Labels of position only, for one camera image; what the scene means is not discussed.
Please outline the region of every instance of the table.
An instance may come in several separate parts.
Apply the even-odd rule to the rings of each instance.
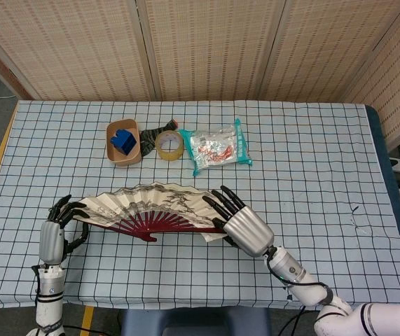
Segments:
[[[193,178],[186,151],[174,162],[153,151],[128,167],[106,159],[111,121],[134,118],[143,130],[174,118],[188,130],[214,130],[236,117],[252,167],[230,164]],[[0,307],[33,304],[30,267],[39,261],[39,230],[57,199],[154,181],[203,190],[226,184],[267,221],[275,244],[338,296],[352,305],[400,302],[400,204],[375,118],[356,104],[20,101],[0,166]],[[80,231],[80,223],[70,223],[67,239]],[[88,243],[64,262],[65,300],[145,309],[300,306],[262,260],[223,241],[157,237],[147,244],[91,227]]]

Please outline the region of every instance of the folding fan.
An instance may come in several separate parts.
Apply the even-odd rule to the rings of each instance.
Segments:
[[[79,202],[86,204],[89,218],[74,218],[146,242],[155,242],[150,234],[157,232],[201,232],[210,242],[226,234],[214,227],[212,219],[219,215],[202,199],[205,195],[214,198],[177,184],[138,185],[83,198]]]

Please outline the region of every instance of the floor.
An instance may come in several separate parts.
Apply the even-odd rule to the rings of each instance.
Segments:
[[[0,97],[11,95],[12,93],[0,81]],[[16,101],[16,98],[0,99],[0,143],[10,121]],[[63,309],[63,323],[73,326],[81,326],[83,313],[83,306],[77,304],[65,304]],[[295,310],[271,309],[270,317],[273,335],[277,335],[280,328],[297,313],[298,312]],[[26,335],[35,327],[34,314],[35,310],[33,307],[0,309],[0,336]],[[118,325],[118,314],[121,314],[118,309],[96,308],[94,310],[91,328],[94,330],[102,330],[111,335],[119,335],[120,328]],[[313,321],[315,320],[316,315],[316,312],[304,315],[298,324],[295,335],[314,335]],[[293,324],[287,328],[285,335],[290,333],[292,326]],[[80,335],[80,332],[77,330],[66,329],[66,335]]]

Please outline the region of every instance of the packing tape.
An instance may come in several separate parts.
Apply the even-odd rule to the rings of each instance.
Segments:
[[[175,150],[167,151],[162,149],[162,144],[168,141],[175,141],[179,144]],[[155,140],[156,150],[159,157],[166,161],[178,160],[184,152],[184,142],[181,135],[175,131],[164,131],[160,133]]]

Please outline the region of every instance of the plastic bag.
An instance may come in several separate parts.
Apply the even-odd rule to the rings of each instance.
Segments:
[[[252,160],[247,152],[240,120],[235,119],[230,125],[217,132],[186,131],[181,129],[184,144],[195,169],[193,175],[210,166],[220,166],[227,163],[238,162],[252,165]]]

